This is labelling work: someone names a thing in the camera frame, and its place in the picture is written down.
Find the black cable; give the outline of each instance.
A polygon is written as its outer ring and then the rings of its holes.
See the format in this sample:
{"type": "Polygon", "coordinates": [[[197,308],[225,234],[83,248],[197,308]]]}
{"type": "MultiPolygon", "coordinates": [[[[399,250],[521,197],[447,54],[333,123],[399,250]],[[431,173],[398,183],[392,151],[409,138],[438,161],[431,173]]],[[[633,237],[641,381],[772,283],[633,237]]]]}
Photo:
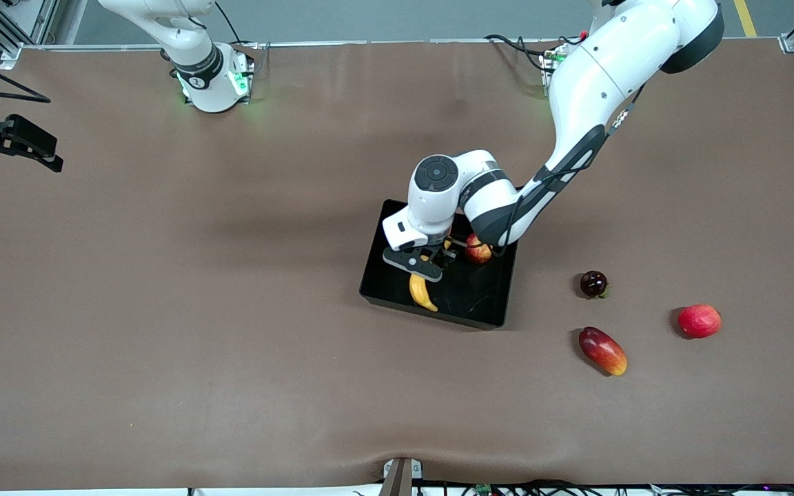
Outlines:
{"type": "MultiPolygon", "coordinates": [[[[568,169],[568,170],[560,170],[560,172],[551,172],[547,176],[543,176],[543,178],[541,178],[538,181],[536,181],[536,183],[538,185],[541,185],[541,183],[543,183],[546,180],[551,179],[551,178],[562,178],[562,176],[565,176],[567,174],[573,174],[573,173],[576,173],[576,172],[581,172],[584,169],[588,169],[590,167],[590,164],[592,164],[592,163],[593,163],[593,161],[587,161],[586,164],[584,164],[582,167],[577,167],[577,169],[568,169]]],[[[529,192],[535,191],[535,188],[536,188],[536,186],[533,186],[529,190],[529,192]]],[[[494,250],[492,251],[492,255],[494,255],[495,257],[503,257],[504,254],[507,253],[507,246],[510,245],[510,231],[511,231],[511,228],[513,228],[513,223],[516,221],[516,213],[517,213],[517,211],[519,211],[520,204],[522,203],[522,201],[526,200],[526,198],[528,198],[528,197],[529,197],[528,194],[521,194],[520,197],[517,198],[516,203],[513,204],[513,210],[511,210],[510,217],[508,217],[508,219],[507,219],[507,232],[505,232],[505,243],[504,243],[504,245],[502,245],[501,252],[495,252],[494,250]]],[[[483,245],[485,245],[484,242],[479,242],[479,244],[477,244],[477,245],[467,245],[467,246],[465,246],[465,249],[467,249],[467,248],[477,248],[477,247],[483,246],[483,245]]],[[[586,489],[586,490],[589,490],[589,492],[592,492],[593,494],[595,494],[595,496],[602,496],[602,494],[600,494],[600,493],[598,493],[595,490],[592,490],[590,488],[582,488],[580,486],[571,486],[571,485],[569,485],[569,486],[573,487],[573,488],[576,488],[576,489],[579,489],[579,490],[582,490],[582,492],[586,489]]],[[[560,487],[557,490],[555,490],[555,492],[553,492],[551,494],[559,493],[561,490],[564,490],[564,488],[560,487]]]]}
{"type": "Polygon", "coordinates": [[[529,52],[529,48],[526,47],[526,41],[524,41],[522,37],[517,38],[516,41],[520,42],[522,53],[526,54],[526,59],[529,60],[529,63],[535,66],[535,69],[541,70],[541,72],[553,72],[552,69],[544,69],[538,62],[535,61],[535,59],[532,59],[532,53],[529,52]]]}
{"type": "Polygon", "coordinates": [[[500,35],[500,34],[490,34],[488,37],[485,37],[485,38],[486,38],[486,40],[504,41],[507,44],[507,46],[509,46],[510,48],[513,48],[514,50],[517,50],[517,51],[520,51],[520,52],[526,54],[526,59],[529,60],[529,63],[531,63],[533,66],[535,66],[535,69],[541,70],[541,72],[548,72],[548,73],[552,73],[553,72],[553,69],[544,68],[538,62],[536,62],[535,59],[532,59],[533,55],[534,56],[543,56],[544,52],[538,51],[538,50],[532,50],[531,48],[527,47],[526,46],[526,41],[523,40],[522,37],[517,38],[516,39],[516,41],[517,41],[516,43],[514,43],[513,41],[508,40],[508,38],[502,37],[502,35],[500,35]]]}
{"type": "Polygon", "coordinates": [[[567,487],[557,487],[556,490],[547,493],[547,496],[554,496],[554,494],[558,494],[558,493],[566,493],[566,494],[570,494],[570,496],[578,496],[577,493],[573,492],[570,488],[567,487]]]}
{"type": "Polygon", "coordinates": [[[226,19],[226,24],[229,25],[229,29],[232,30],[232,34],[234,35],[234,41],[232,43],[249,43],[249,41],[242,40],[238,35],[237,31],[234,31],[234,26],[231,23],[231,19],[229,19],[229,14],[227,14],[223,7],[220,6],[219,2],[214,2],[216,4],[216,8],[220,10],[220,13],[223,14],[223,18],[226,19]]]}
{"type": "MultiPolygon", "coordinates": [[[[765,484],[747,484],[735,489],[720,489],[718,487],[703,486],[702,489],[689,488],[686,486],[674,486],[674,484],[665,484],[661,486],[662,489],[669,489],[670,492],[662,493],[662,496],[734,496],[741,490],[753,489],[764,490],[765,484]]],[[[770,490],[785,490],[785,492],[794,494],[793,486],[784,486],[783,484],[768,484],[770,490]]]]}
{"type": "Polygon", "coordinates": [[[9,78],[9,76],[4,76],[0,74],[0,79],[9,83],[10,85],[15,85],[25,91],[32,96],[28,96],[25,94],[11,94],[11,93],[0,93],[0,98],[14,98],[15,100],[29,100],[29,101],[38,101],[38,103],[51,103],[51,98],[46,97],[45,95],[38,93],[24,85],[20,84],[19,82],[14,81],[14,79],[9,78]]]}
{"type": "Polygon", "coordinates": [[[583,40],[572,41],[566,37],[558,37],[557,40],[563,41],[564,43],[568,43],[570,45],[580,45],[583,42],[583,40]]]}
{"type": "Polygon", "coordinates": [[[602,496],[601,493],[599,493],[597,490],[593,489],[592,487],[578,486],[578,490],[580,490],[580,492],[584,493],[584,496],[588,496],[587,495],[588,492],[593,493],[593,495],[595,495],[595,496],[602,496]]]}
{"type": "Polygon", "coordinates": [[[195,19],[192,19],[192,16],[189,16],[189,17],[188,17],[188,18],[186,18],[186,19],[189,19],[189,22],[190,22],[190,23],[192,23],[192,24],[194,24],[194,25],[198,26],[199,28],[201,28],[201,29],[204,29],[204,30],[207,30],[207,26],[206,26],[206,25],[203,25],[203,24],[199,23],[198,21],[196,21],[195,19]]]}
{"type": "Polygon", "coordinates": [[[630,100],[630,103],[636,103],[639,100],[639,95],[642,94],[643,89],[645,89],[645,83],[642,83],[639,89],[636,90],[636,95],[633,95],[633,100],[630,100]]]}
{"type": "MultiPolygon", "coordinates": [[[[522,47],[520,47],[520,45],[514,43],[513,41],[510,41],[507,37],[502,37],[501,34],[490,34],[488,37],[485,37],[485,38],[486,38],[486,40],[504,41],[507,44],[507,46],[509,46],[510,48],[513,48],[514,50],[517,50],[517,51],[520,51],[520,52],[521,51],[525,51],[525,50],[523,50],[522,47]]],[[[544,52],[539,52],[539,51],[535,51],[535,50],[529,50],[529,51],[527,51],[527,53],[534,54],[535,56],[542,56],[544,54],[544,52]]]]}

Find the banana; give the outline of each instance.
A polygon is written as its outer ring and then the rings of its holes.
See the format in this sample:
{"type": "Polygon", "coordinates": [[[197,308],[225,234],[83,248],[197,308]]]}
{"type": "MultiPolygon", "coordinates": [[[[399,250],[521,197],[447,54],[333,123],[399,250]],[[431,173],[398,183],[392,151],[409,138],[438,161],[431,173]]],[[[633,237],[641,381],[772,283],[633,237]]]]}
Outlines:
{"type": "MultiPolygon", "coordinates": [[[[445,248],[449,248],[451,241],[443,244],[445,248]]],[[[428,261],[427,255],[422,255],[422,261],[428,261]]],[[[431,302],[431,296],[428,296],[428,282],[421,276],[411,273],[409,275],[409,294],[412,295],[412,301],[416,302],[419,307],[428,308],[430,311],[439,311],[437,305],[431,302]]]]}

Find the brown tablecloth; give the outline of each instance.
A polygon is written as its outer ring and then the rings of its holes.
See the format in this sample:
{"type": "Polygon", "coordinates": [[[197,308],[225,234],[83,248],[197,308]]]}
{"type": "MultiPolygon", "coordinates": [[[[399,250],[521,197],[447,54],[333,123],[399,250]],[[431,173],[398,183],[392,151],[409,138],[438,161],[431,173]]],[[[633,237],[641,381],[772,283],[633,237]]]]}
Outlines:
{"type": "Polygon", "coordinates": [[[275,48],[248,106],[181,103],[155,52],[26,50],[0,101],[62,174],[0,157],[0,489],[428,478],[794,482],[794,56],[725,41],[656,76],[520,241],[493,332],[357,293],[385,198],[428,154],[523,183],[540,75],[487,44],[275,48]],[[596,269],[611,297],[586,301],[596,269]],[[686,341],[675,309],[724,316],[686,341]],[[604,377],[597,326],[629,355],[604,377]]]}

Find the robotic arm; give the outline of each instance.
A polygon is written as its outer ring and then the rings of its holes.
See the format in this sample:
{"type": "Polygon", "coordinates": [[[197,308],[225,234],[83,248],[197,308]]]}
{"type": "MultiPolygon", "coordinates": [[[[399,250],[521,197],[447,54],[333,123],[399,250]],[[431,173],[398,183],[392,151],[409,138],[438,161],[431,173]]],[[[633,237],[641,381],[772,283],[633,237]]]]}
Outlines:
{"type": "Polygon", "coordinates": [[[223,112],[250,97],[253,60],[226,43],[214,43],[192,20],[214,0],[99,0],[101,6],[155,38],[176,67],[183,93],[205,112],[223,112]]]}
{"type": "Polygon", "coordinates": [[[591,34],[552,74],[549,101],[557,137],[549,160],[517,191],[489,152],[425,158],[409,182],[406,208],[382,220],[390,245],[385,262],[438,282],[441,270],[421,255],[443,245],[456,208],[481,242],[515,242],[590,166],[608,136],[611,115],[629,95],[658,70],[693,67],[722,40],[724,20],[715,0],[590,1],[591,34]]]}

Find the apple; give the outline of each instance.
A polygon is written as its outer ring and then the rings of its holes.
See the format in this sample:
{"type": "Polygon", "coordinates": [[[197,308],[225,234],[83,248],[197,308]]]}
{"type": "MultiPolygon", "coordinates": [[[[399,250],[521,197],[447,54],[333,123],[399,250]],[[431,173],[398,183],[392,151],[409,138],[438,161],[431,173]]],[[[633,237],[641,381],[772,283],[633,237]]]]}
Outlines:
{"type": "Polygon", "coordinates": [[[627,353],[611,336],[596,329],[584,327],[578,335],[580,350],[593,363],[599,365],[611,375],[622,375],[627,371],[627,353]]]}
{"type": "Polygon", "coordinates": [[[708,304],[693,304],[678,314],[678,326],[693,339],[715,335],[722,328],[722,316],[708,304]]]}
{"type": "Polygon", "coordinates": [[[485,242],[481,242],[475,234],[471,233],[467,237],[466,243],[467,248],[464,249],[464,254],[471,263],[485,264],[489,258],[492,258],[492,248],[489,248],[485,242]]]}

